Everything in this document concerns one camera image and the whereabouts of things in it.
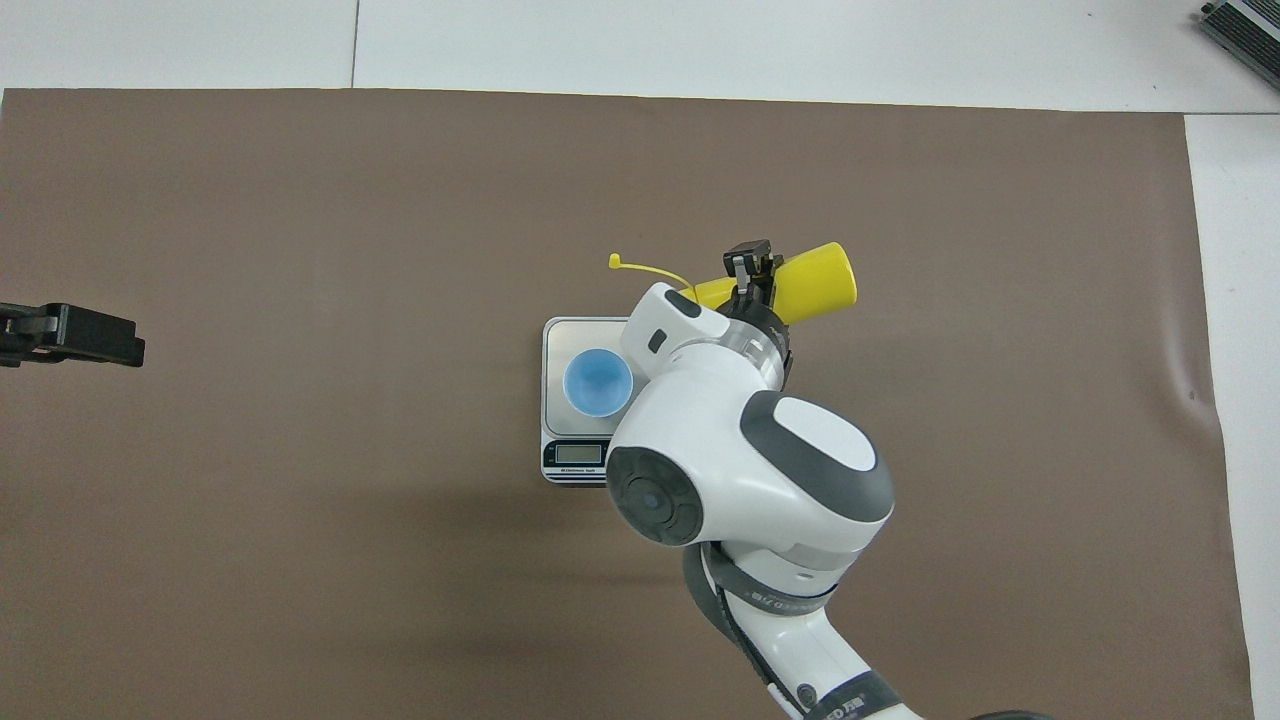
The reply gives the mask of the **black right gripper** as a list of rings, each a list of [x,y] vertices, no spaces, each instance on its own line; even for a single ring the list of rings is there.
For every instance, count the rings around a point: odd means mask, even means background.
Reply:
[[[769,240],[739,243],[726,252],[726,274],[733,281],[739,320],[760,327],[788,325],[773,306],[776,272],[783,263]]]

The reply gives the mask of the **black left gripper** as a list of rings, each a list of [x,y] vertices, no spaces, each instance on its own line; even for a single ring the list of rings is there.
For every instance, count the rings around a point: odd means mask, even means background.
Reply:
[[[50,363],[38,351],[47,315],[54,320],[47,331],[47,351],[60,357],[92,363],[113,363],[141,368],[145,341],[137,323],[122,316],[72,304],[27,306],[1,302],[1,365],[18,368],[23,363]]]

